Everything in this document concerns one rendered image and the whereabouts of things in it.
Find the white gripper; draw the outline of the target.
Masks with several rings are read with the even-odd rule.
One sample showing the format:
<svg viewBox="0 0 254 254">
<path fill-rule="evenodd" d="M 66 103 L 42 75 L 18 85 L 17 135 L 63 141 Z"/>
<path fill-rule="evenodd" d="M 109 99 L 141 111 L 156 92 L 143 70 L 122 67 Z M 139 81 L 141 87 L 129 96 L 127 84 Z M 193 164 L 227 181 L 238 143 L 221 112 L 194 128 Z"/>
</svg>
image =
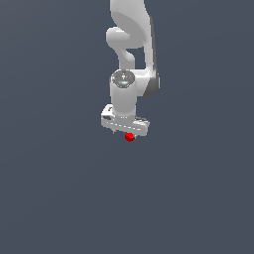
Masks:
<svg viewBox="0 0 254 254">
<path fill-rule="evenodd" d="M 132 133 L 135 137 L 146 136 L 150 126 L 149 120 L 137 117 L 135 114 L 130 116 L 117 116 L 113 111 L 113 105 L 107 104 L 101 112 L 101 125 L 112 130 Z"/>
</svg>

